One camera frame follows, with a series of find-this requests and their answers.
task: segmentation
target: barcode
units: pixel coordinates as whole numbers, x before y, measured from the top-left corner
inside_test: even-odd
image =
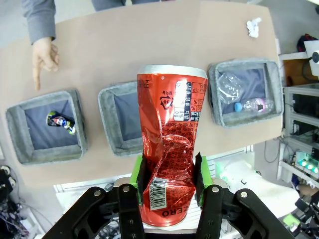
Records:
[[[150,185],[151,210],[166,208],[167,179],[154,178]]]

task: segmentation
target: pants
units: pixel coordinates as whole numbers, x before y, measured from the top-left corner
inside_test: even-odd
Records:
[[[156,2],[160,0],[131,0],[133,4]],[[126,0],[92,0],[95,11],[102,11],[109,8],[125,6]]]

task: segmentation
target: gray sleeve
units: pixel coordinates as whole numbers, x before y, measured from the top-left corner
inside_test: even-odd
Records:
[[[31,44],[44,38],[55,39],[54,0],[22,0]]]

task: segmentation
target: gray floor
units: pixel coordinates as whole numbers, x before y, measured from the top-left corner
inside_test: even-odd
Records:
[[[0,47],[5,47],[11,42],[27,36],[25,19],[22,17],[21,0],[0,0]],[[69,18],[74,18],[86,14],[94,13],[90,0],[55,0],[57,15],[56,22],[61,22]],[[261,5],[267,6],[272,14],[276,35],[280,42],[282,53],[296,51],[297,39],[305,34],[319,38],[318,20],[319,16],[315,12],[315,5],[306,0],[264,0]],[[6,147],[7,142],[1,142],[2,147]],[[277,164],[267,163],[264,158],[265,143],[255,145],[256,169],[269,181],[277,183]],[[278,141],[269,140],[267,142],[266,158],[272,161],[278,152]],[[15,169],[15,165],[6,157],[3,164],[10,165]],[[53,187],[47,188],[27,188],[20,176],[19,195],[26,203],[41,211],[52,223],[62,215],[62,208],[54,195]],[[34,212],[45,230],[50,225],[37,212]]]

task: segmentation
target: gray storage bin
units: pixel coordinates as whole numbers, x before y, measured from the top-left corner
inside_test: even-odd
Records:
[[[46,119],[57,111],[75,121],[76,135],[64,127],[48,126]],[[6,110],[9,133],[18,161],[24,165],[79,159],[88,149],[77,90],[36,97]]]
[[[137,83],[103,89],[98,97],[106,138],[116,156],[141,154],[143,141]]]
[[[262,86],[262,88],[265,89],[263,93],[260,92],[260,89],[259,92],[258,90],[249,92],[251,96],[246,99],[268,98],[273,100],[275,102],[275,109],[270,113],[256,116],[254,112],[230,112],[229,109],[227,109],[227,107],[225,107],[221,102],[220,92],[218,90],[219,83],[217,81],[219,77],[225,72],[242,75],[242,72],[245,71],[256,71],[255,74],[260,75],[258,79],[261,80],[257,83],[257,85]],[[210,83],[210,103],[212,106],[213,116],[215,122],[223,127],[231,128],[251,124],[278,117],[283,114],[283,88],[279,76],[278,65],[275,61],[271,61],[267,58],[248,58],[213,63],[209,65],[208,77]]]

